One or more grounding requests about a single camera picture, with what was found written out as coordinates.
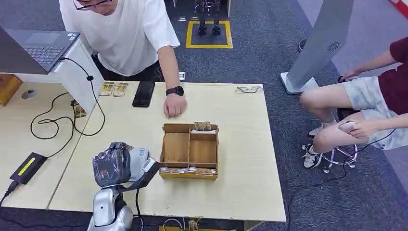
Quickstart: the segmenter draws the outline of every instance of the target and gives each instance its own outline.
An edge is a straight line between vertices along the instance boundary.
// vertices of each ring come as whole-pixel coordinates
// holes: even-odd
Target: white kiosk stand
[[[95,96],[99,98],[99,91],[104,83],[103,77],[80,39],[65,53],[64,57],[71,58],[79,63],[93,76],[92,80]],[[14,74],[24,83],[61,83],[71,96],[90,114],[95,107],[95,98],[87,75],[75,63],[65,60],[56,64],[48,75]]]
[[[312,34],[289,72],[280,74],[288,94],[318,88],[313,76],[344,46],[354,0],[324,0]]]

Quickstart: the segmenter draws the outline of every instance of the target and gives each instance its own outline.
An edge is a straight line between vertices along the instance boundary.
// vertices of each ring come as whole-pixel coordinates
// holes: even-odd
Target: black wristwatch
[[[166,90],[166,96],[169,94],[177,94],[179,96],[184,95],[184,89],[181,86],[177,86],[175,88],[170,88]]]

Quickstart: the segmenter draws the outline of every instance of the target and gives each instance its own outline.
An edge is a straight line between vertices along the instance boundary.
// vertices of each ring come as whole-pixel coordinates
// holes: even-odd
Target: knee
[[[300,95],[300,103],[306,108],[315,108],[317,106],[316,94],[313,90],[308,90]]]
[[[332,145],[331,134],[332,131],[325,128],[314,137],[313,147],[316,152],[327,152],[326,147]]]

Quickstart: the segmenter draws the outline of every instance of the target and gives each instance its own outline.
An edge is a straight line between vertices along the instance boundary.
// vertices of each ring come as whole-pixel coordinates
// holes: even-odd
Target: black pants
[[[96,55],[92,55],[92,59],[99,69],[102,77],[107,81],[152,81],[152,82],[164,82],[162,69],[160,68],[159,61],[147,67],[143,71],[132,75],[123,76],[113,71],[106,69],[99,61]]]

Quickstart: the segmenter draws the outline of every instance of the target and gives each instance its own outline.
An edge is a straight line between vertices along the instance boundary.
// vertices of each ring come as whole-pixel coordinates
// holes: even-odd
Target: smartphone
[[[152,99],[153,95],[154,86],[154,82],[140,82],[138,89],[136,90],[132,105],[134,107],[149,107],[150,100]]]

